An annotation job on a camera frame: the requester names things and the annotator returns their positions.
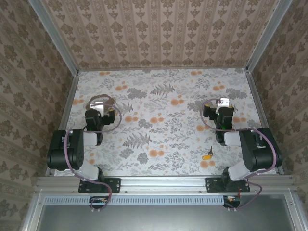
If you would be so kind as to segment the key with yellow tag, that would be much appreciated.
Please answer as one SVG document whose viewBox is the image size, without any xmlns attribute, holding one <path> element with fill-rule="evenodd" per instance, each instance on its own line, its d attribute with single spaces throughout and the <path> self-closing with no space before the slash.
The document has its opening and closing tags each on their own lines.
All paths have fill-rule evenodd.
<svg viewBox="0 0 308 231">
<path fill-rule="evenodd" d="M 213 155 L 214 153 L 211 146 L 208 154 L 202 156 L 202 160 L 210 160 L 213 157 Z"/>
</svg>

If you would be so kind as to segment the floral patterned table cover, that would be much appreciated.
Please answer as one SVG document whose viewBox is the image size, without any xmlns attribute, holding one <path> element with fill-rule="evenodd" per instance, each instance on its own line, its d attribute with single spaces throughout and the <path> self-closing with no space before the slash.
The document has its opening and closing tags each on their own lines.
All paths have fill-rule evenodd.
<svg viewBox="0 0 308 231">
<path fill-rule="evenodd" d="M 233 126 L 259 125 L 242 68 L 81 72 L 67 128 L 83 128 L 90 102 L 119 108 L 100 146 L 84 156 L 107 176 L 218 175 L 238 163 L 241 149 L 217 143 L 214 123 L 200 117 L 210 98 L 229 98 Z M 213 157 L 202 160 L 212 146 Z"/>
</svg>

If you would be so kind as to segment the grey metal panel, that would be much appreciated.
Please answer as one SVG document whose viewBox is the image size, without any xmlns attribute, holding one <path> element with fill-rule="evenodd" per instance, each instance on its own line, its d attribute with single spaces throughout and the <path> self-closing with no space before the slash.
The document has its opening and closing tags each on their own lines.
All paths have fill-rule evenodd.
<svg viewBox="0 0 308 231">
<path fill-rule="evenodd" d="M 240 210 L 221 205 L 48 205 L 38 231 L 295 231 L 285 200 L 260 196 Z"/>
</svg>

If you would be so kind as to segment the aluminium side rail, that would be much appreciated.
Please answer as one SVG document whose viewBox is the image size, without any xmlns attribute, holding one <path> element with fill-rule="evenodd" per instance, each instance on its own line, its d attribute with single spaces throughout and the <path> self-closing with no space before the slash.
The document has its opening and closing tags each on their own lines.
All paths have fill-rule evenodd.
<svg viewBox="0 0 308 231">
<path fill-rule="evenodd" d="M 244 69 L 244 72 L 245 72 L 245 76 L 247 78 L 247 82 L 248 82 L 250 92 L 251 92 L 251 95 L 252 95 L 252 98 L 253 98 L 253 101 L 254 101 L 254 104 L 255 104 L 255 107 L 256 107 L 256 111 L 257 111 L 257 114 L 258 114 L 258 118 L 259 118 L 259 125 L 258 126 L 252 126 L 252 127 L 255 128 L 255 129 L 269 128 L 269 124 L 268 124 L 268 121 L 266 119 L 265 112 L 264 112 L 264 109 L 263 109 L 263 106 L 262 106 L 262 103 L 261 103 L 259 93 L 257 91 L 256 84 L 255 84 L 254 79 L 253 79 L 253 76 L 246 69 Z M 284 175 L 284 171 L 283 171 L 282 166 L 275 166 L 274 168 L 271 168 L 270 170 L 266 170 L 266 171 L 261 170 L 261 174 L 271 173 L 274 170 L 275 170 L 276 174 Z"/>
<path fill-rule="evenodd" d="M 67 123 L 68 123 L 68 120 L 69 120 L 70 111 L 71 111 L 73 101 L 74 101 L 74 96 L 75 96 L 75 93 L 76 93 L 76 90 L 77 90 L 77 85 L 78 85 L 78 82 L 79 82 L 79 77 L 80 77 L 79 73 L 77 73 L 77 75 L 75 77 L 73 77 L 72 85 L 71 85 L 69 94 L 67 96 L 67 101 L 66 101 L 66 104 L 65 104 L 65 107 L 64 107 L 61 122 L 60 122 L 60 125 L 58 127 L 59 130 L 66 130 Z"/>
</svg>

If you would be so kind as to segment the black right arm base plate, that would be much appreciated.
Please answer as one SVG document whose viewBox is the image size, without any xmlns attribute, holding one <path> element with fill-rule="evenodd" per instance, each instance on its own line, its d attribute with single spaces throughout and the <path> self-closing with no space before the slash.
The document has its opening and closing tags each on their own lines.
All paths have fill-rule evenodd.
<svg viewBox="0 0 308 231">
<path fill-rule="evenodd" d="M 223 181 L 222 178 L 206 178 L 206 190 L 208 193 L 249 193 L 250 186 L 245 180 Z"/>
</svg>

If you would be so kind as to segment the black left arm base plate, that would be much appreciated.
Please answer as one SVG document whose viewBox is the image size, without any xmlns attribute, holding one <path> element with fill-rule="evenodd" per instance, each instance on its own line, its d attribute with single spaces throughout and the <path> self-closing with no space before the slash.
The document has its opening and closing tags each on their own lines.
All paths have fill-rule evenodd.
<svg viewBox="0 0 308 231">
<path fill-rule="evenodd" d="M 105 178 L 103 182 L 110 186 L 112 193 L 119 193 L 121 188 L 121 178 Z M 106 186 L 101 184 L 94 184 L 88 181 L 80 180 L 79 193 L 108 193 Z"/>
</svg>

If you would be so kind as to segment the aluminium corner post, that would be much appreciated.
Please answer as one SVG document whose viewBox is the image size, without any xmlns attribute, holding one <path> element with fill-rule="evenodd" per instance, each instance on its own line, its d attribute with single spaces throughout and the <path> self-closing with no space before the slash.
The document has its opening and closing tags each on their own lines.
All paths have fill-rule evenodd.
<svg viewBox="0 0 308 231">
<path fill-rule="evenodd" d="M 271 15 L 271 18 L 269 19 L 267 25 L 265 26 L 265 29 L 246 64 L 246 69 L 248 73 L 253 72 L 262 54 L 264 53 L 266 47 L 268 46 L 270 40 L 272 39 L 275 31 L 277 30 L 279 24 L 281 23 L 284 15 L 288 11 L 292 1 L 293 0 L 278 1 L 278 4 Z"/>
<path fill-rule="evenodd" d="M 42 22 L 45 30 L 49 34 L 51 40 L 53 41 L 57 51 L 63 58 L 66 66 L 71 72 L 73 77 L 77 77 L 78 68 L 76 62 L 73 60 L 73 56 L 70 53 L 68 45 L 65 44 L 64 39 L 60 34 L 60 30 L 57 29 L 56 24 L 52 21 L 52 18 L 48 14 L 48 11 L 42 0 L 28 0 L 38 18 Z"/>
</svg>

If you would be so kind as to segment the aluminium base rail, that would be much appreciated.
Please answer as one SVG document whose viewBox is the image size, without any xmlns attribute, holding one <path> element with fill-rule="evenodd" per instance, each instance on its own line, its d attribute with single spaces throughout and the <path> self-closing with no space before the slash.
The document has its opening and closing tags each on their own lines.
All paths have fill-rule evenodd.
<svg viewBox="0 0 308 231">
<path fill-rule="evenodd" d="M 215 176 L 131 176 L 120 177 L 117 195 L 206 195 L 207 179 Z M 262 186 L 262 194 L 288 194 L 296 190 L 293 179 L 288 175 L 263 174 L 252 177 L 250 192 L 254 195 Z M 39 195 L 77 195 L 79 179 L 75 177 L 40 177 L 35 186 Z"/>
</svg>

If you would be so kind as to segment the aluminium lower frame bar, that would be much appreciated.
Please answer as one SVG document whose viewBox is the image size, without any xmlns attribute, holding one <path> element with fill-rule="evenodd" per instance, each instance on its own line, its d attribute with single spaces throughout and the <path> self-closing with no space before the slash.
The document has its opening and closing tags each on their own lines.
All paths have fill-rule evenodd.
<svg viewBox="0 0 308 231">
<path fill-rule="evenodd" d="M 42 189 L 36 190 L 20 231 L 37 231 L 42 210 L 44 208 L 44 201 L 44 191 Z"/>
<path fill-rule="evenodd" d="M 295 231 L 308 231 L 308 219 L 303 205 L 296 193 L 289 192 L 285 195 L 287 209 Z"/>
</svg>

